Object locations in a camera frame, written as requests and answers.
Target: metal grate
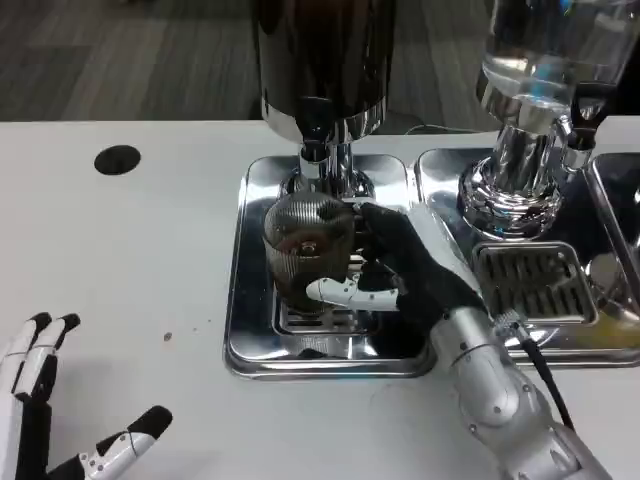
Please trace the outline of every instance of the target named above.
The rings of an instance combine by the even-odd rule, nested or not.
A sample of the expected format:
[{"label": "metal grate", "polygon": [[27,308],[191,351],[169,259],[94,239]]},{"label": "metal grate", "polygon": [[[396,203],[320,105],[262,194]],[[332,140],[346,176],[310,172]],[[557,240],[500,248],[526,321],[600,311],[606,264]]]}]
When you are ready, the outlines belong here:
[{"label": "metal grate", "polygon": [[596,319],[576,252],[566,243],[482,243],[473,250],[472,268],[492,316],[515,308],[532,323]]}]

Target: robotic hand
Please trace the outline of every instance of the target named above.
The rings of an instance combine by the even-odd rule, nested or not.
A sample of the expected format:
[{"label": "robotic hand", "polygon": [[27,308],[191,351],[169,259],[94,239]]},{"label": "robotic hand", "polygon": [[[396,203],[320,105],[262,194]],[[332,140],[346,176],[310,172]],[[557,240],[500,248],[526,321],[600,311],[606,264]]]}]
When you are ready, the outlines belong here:
[{"label": "robotic hand", "polygon": [[0,356],[0,480],[113,480],[162,435],[172,421],[153,407],[129,427],[47,473],[56,353],[80,324],[75,314],[27,320]]},{"label": "robotic hand", "polygon": [[[343,284],[320,279],[307,295],[354,310],[397,309],[419,323],[452,377],[466,427],[495,455],[504,478],[611,479],[572,425],[553,419],[545,397],[509,357],[500,339],[505,334],[523,347],[537,346],[515,312],[489,318],[477,281],[441,219],[426,205],[408,215],[371,203],[354,210],[370,237],[362,274]],[[384,282],[372,282],[372,273],[386,275],[391,287],[379,290]]]}]

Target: gray carpet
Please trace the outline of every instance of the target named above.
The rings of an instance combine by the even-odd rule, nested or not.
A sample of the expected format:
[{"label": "gray carpet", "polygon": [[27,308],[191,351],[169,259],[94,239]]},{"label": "gray carpet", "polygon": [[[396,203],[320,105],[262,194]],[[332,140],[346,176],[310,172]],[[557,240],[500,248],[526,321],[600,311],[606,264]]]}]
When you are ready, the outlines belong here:
[{"label": "gray carpet", "polygon": [[[398,0],[390,109],[486,130],[489,2]],[[248,0],[0,0],[0,121],[242,120],[258,96]]]}]

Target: drip tray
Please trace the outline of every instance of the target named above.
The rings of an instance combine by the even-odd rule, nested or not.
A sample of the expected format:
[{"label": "drip tray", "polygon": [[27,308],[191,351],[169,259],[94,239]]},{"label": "drip tray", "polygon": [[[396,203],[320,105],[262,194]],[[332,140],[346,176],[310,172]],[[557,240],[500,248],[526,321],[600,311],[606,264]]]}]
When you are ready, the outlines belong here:
[{"label": "drip tray", "polygon": [[[224,339],[227,366],[266,380],[426,373],[435,363],[428,341],[399,313],[333,310],[307,317],[279,299],[262,242],[263,221],[297,164],[297,157],[263,158],[243,179]],[[409,209],[407,172],[398,159],[356,156],[354,168],[366,176],[378,203]]]},{"label": "drip tray", "polygon": [[563,242],[481,243],[472,268],[492,317],[516,309],[532,324],[591,323],[597,312],[578,256]]}]

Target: white countertop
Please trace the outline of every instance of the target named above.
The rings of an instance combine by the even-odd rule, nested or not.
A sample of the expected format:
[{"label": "white countertop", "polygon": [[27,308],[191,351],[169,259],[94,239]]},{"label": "white countertop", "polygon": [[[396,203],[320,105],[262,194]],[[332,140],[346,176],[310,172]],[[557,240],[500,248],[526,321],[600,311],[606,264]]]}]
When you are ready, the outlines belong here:
[{"label": "white countertop", "polygon": [[[600,147],[640,150],[638,132],[640,120],[612,119]],[[355,150],[411,163],[494,138],[370,137]],[[94,157],[114,144],[142,161],[100,175]],[[51,466],[162,404],[174,423],[125,479],[496,478],[439,373],[265,383],[226,370],[240,179],[256,158],[295,150],[261,122],[0,126],[0,338],[42,310],[83,322],[61,352]],[[556,376],[613,477],[638,478],[640,370]]]}]

